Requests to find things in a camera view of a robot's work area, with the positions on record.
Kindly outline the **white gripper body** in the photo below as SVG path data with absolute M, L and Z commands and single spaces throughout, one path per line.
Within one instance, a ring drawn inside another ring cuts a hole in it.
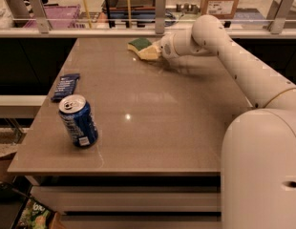
M 174 35 L 166 34 L 159 40 L 159 48 L 161 55 L 166 59 L 173 59 L 177 57 L 174 49 Z

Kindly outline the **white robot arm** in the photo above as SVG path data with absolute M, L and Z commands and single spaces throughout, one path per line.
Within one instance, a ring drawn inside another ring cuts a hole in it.
M 223 138 L 222 229 L 296 229 L 296 85 L 234 42 L 212 15 L 140 47 L 139 56 L 175 62 L 206 52 L 252 106 Z

